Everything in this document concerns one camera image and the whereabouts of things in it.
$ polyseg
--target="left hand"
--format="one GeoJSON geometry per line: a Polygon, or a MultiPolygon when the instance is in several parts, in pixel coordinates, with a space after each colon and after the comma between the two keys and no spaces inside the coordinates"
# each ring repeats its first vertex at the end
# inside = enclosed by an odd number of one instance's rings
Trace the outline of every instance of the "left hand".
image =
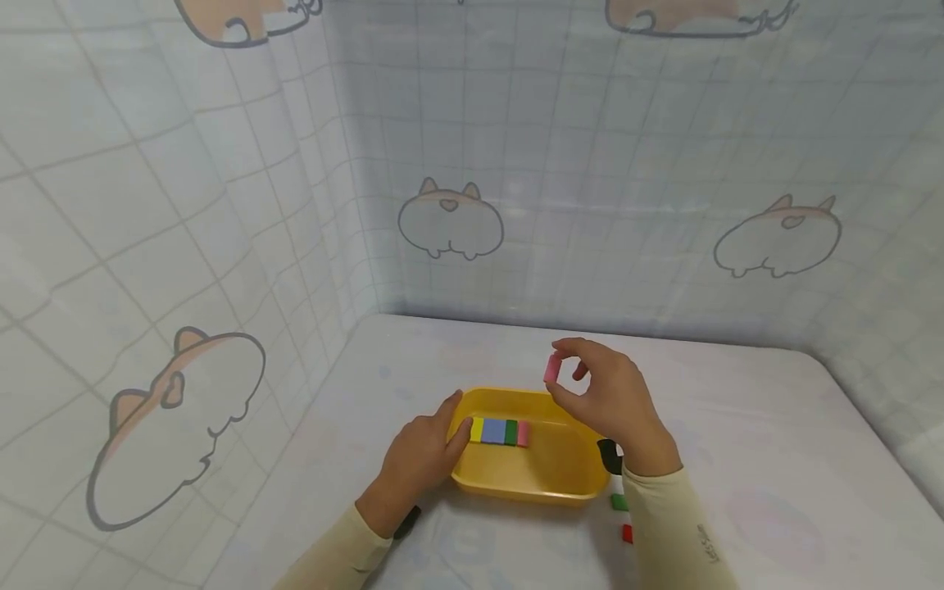
{"type": "Polygon", "coordinates": [[[472,433],[466,418],[447,440],[452,415],[463,392],[456,391],[432,416],[417,416],[394,438],[380,475],[356,502],[358,512],[377,535],[390,538],[420,496],[438,486],[459,462],[472,433]]]}

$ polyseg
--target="hand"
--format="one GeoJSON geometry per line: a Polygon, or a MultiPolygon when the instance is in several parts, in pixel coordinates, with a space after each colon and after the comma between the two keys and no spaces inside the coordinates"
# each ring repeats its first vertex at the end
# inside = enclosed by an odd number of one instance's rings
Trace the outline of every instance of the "hand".
{"type": "Polygon", "coordinates": [[[658,477],[682,468],[675,440],[655,412],[649,387],[629,357],[583,338],[564,338],[552,346],[561,359],[580,358],[574,380],[590,375],[582,396],[546,382],[557,405],[623,447],[623,463],[634,474],[658,477]]]}
{"type": "Polygon", "coordinates": [[[466,418],[447,441],[449,424],[461,390],[449,396],[432,416],[417,416],[394,437],[380,475],[355,502],[367,526],[384,539],[393,536],[420,496],[438,486],[459,462],[472,433],[466,418]]]}

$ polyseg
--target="white table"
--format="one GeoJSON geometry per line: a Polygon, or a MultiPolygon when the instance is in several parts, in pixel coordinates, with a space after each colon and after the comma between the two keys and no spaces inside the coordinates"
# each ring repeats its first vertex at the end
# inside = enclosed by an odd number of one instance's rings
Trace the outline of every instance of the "white table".
{"type": "MultiPolygon", "coordinates": [[[[456,388],[541,389],[567,332],[375,315],[358,326],[207,588],[268,588],[456,388]]],[[[743,588],[944,587],[944,523],[827,371],[798,352],[582,334],[629,354],[743,588]]],[[[562,383],[573,385],[564,376],[562,383]]],[[[617,478],[613,490],[619,489],[617,478]]],[[[627,516],[429,498],[373,588],[634,588],[627,516]]]]}

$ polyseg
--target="grid pattern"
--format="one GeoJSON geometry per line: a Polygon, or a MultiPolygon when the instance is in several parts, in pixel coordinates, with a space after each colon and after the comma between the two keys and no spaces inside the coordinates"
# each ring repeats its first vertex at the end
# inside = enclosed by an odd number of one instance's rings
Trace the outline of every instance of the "grid pattern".
{"type": "Polygon", "coordinates": [[[173,3],[106,4],[0,25],[4,590],[203,584],[377,308],[321,22],[224,51],[173,3]],[[102,532],[85,489],[111,397],[189,325],[256,336],[263,382],[197,483],[102,532]]]}
{"type": "Polygon", "coordinates": [[[325,23],[380,309],[809,352],[944,512],[939,3],[804,4],[745,41],[618,34],[567,1],[325,23]],[[476,182],[503,246],[433,260],[397,235],[424,177],[476,182]],[[836,195],[833,256],[718,268],[718,239],[783,194],[836,195]]]}
{"type": "Polygon", "coordinates": [[[0,14],[3,590],[199,587],[374,311],[810,352],[944,508],[936,1],[816,2],[710,42],[618,34],[584,0],[335,2],[236,50],[169,2],[0,14]],[[476,182],[503,246],[407,244],[426,176],[476,182]],[[718,268],[786,193],[837,195],[833,256],[718,268]],[[263,383],[197,484],[99,531],[110,399],[186,325],[256,336],[263,383]]]}

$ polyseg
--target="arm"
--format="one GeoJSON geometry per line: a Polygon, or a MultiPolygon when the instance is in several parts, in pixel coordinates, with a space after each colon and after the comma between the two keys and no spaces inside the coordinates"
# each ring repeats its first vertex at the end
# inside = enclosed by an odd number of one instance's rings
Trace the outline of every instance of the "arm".
{"type": "Polygon", "coordinates": [[[737,582],[685,470],[644,478],[623,466],[639,577],[646,590],[730,590],[737,582]]]}
{"type": "Polygon", "coordinates": [[[390,548],[354,506],[298,558],[273,590],[358,590],[390,548]]]}
{"type": "Polygon", "coordinates": [[[439,485],[468,445],[467,419],[447,440],[457,391],[432,416],[417,416],[394,438],[380,474],[321,539],[298,558],[273,590],[359,590],[390,548],[416,501],[439,485]]]}
{"type": "Polygon", "coordinates": [[[737,582],[714,544],[675,439],[655,411],[639,368],[626,355],[583,338],[553,343],[558,357],[579,357],[574,379],[590,375],[578,396],[555,382],[554,401],[623,448],[623,488],[645,590],[732,590],[737,582]]]}

